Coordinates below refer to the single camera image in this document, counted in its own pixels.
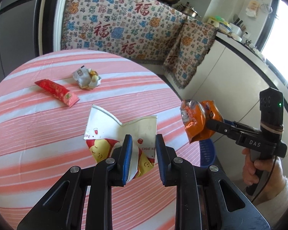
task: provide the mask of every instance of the red wrapper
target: red wrapper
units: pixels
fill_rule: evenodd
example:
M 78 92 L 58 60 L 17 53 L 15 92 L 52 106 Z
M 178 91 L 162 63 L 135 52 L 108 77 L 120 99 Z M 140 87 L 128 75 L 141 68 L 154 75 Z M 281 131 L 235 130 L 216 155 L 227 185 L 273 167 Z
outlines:
M 75 95 L 70 90 L 66 89 L 64 86 L 59 85 L 51 80 L 42 79 L 36 81 L 35 84 L 37 84 L 39 87 L 43 88 L 47 92 L 51 93 L 53 97 L 62 101 L 69 107 L 72 107 L 77 101 L 79 101 L 77 95 Z

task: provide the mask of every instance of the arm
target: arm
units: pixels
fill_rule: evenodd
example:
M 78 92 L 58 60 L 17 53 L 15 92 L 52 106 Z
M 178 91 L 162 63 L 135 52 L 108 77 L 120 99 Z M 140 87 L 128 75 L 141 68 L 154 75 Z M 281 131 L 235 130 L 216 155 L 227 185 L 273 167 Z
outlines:
M 271 171 L 273 160 L 256 160 L 254 163 L 250 158 L 250 150 L 244 149 L 245 164 L 243 167 L 243 180 L 247 185 L 258 183 L 259 179 L 255 175 L 255 170 Z M 283 175 L 280 158 L 277 157 L 276 164 L 269 182 L 258 198 L 254 201 L 254 206 L 273 226 L 284 214 L 288 207 L 288 179 Z

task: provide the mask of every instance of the patterned cloth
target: patterned cloth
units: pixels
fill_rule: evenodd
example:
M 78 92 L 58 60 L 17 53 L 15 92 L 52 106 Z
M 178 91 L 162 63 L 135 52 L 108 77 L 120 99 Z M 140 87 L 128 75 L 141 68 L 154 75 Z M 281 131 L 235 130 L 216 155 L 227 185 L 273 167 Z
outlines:
M 82 65 L 102 77 L 94 90 L 80 89 L 72 78 Z M 64 85 L 80 100 L 67 107 L 34 84 L 45 78 Z M 122 123 L 157 115 L 157 133 L 166 145 L 200 165 L 199 143 L 188 143 L 180 117 L 181 101 L 156 74 L 99 51 L 66 50 L 37 57 L 0 83 L 0 213 L 14 229 L 70 167 L 96 164 L 83 139 L 92 104 Z M 158 165 L 124 188 L 113 187 L 113 229 L 174 228 L 175 196 L 175 187 L 162 185 Z
M 165 63 L 177 86 L 184 88 L 216 34 L 215 28 L 190 17 L 194 29 L 182 30 L 186 19 L 156 0 L 66 0 L 61 48 L 100 50 L 137 63 Z

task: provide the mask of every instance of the striped tablecloth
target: striped tablecloth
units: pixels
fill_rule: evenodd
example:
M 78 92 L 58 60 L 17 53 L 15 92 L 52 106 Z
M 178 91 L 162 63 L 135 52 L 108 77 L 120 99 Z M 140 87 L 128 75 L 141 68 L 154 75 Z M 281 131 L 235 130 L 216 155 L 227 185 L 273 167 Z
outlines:
M 72 72 L 85 65 L 102 84 L 81 90 Z M 80 98 L 72 108 L 34 85 L 50 79 Z M 157 132 L 177 155 L 200 164 L 199 146 L 189 144 L 180 119 L 180 100 L 154 73 L 122 57 L 66 50 L 33 59 L 0 83 L 0 212 L 13 228 L 73 165 L 96 162 L 83 139 L 92 104 L 121 122 L 157 115 Z M 113 229 L 174 229 L 175 187 L 163 187 L 158 165 L 124 188 L 112 188 Z M 83 227 L 85 225 L 86 204 Z

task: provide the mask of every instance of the sweater sleeve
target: sweater sleeve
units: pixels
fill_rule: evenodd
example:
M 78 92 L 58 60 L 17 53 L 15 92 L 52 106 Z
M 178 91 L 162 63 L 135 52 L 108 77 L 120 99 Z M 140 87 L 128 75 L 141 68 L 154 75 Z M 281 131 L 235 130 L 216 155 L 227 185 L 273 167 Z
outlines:
M 282 192 L 272 200 L 257 205 L 256 208 L 269 225 L 274 226 L 288 208 L 288 178 L 286 178 L 286 185 Z

